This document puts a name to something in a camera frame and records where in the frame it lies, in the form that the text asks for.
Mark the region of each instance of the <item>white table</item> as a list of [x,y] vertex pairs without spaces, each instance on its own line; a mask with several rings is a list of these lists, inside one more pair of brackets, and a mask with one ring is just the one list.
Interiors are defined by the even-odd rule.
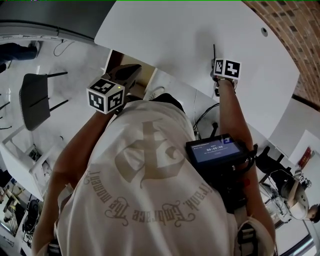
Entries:
[[276,35],[241,1],[117,1],[94,41],[209,97],[214,93],[210,71],[215,44],[217,58],[242,62],[236,93],[246,121],[266,138],[281,119],[299,77]]

